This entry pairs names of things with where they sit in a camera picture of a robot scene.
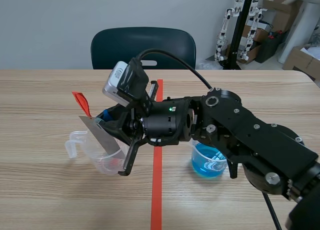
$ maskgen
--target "red tape line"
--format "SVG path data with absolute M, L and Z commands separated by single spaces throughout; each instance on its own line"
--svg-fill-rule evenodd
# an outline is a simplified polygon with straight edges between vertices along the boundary
M 156 101 L 163 100 L 164 81 L 158 79 Z M 152 197 L 151 197 L 151 226 L 150 230 L 162 229 L 162 147 L 154 147 Z

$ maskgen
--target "white wall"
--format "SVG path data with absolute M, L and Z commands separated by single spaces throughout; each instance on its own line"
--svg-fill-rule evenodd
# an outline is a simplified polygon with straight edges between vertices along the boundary
M 214 54 L 234 0 L 0 0 L 0 69 L 90 69 L 90 45 L 107 28 L 177 28 L 197 57 Z M 229 29 L 229 43 L 236 19 Z

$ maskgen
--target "measuring cup handle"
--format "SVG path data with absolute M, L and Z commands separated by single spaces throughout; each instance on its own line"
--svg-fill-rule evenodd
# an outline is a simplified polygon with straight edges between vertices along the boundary
M 77 147 L 76 144 L 82 144 L 85 139 L 85 135 L 88 132 L 86 131 L 74 131 L 69 135 L 69 141 L 66 141 L 64 146 L 69 155 L 69 158 L 76 158 L 77 157 Z

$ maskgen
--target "blue liquid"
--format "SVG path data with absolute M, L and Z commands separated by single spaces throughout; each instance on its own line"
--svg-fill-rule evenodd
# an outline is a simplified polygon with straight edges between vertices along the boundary
M 216 148 L 197 144 L 196 149 L 204 156 L 212 159 L 208 160 L 199 155 L 196 151 L 192 153 L 192 166 L 194 170 L 205 177 L 216 177 L 223 173 L 227 164 L 226 158 Z

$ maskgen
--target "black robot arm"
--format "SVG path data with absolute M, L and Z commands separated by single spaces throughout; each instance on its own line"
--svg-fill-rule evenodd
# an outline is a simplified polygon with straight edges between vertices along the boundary
M 118 79 L 118 91 L 110 92 L 113 99 L 120 97 L 119 102 L 127 103 L 109 108 L 113 120 L 99 124 L 130 146 L 120 175 L 130 174 L 140 146 L 178 145 L 192 138 L 217 148 L 227 158 L 231 178 L 237 177 L 240 163 L 256 189 L 296 201 L 288 229 L 319 228 L 318 155 L 292 130 L 264 123 L 242 106 L 238 95 L 220 88 L 210 88 L 204 96 L 168 97 L 155 102 L 157 84 L 153 82 L 150 93 L 146 93 L 149 79 L 136 58 Z

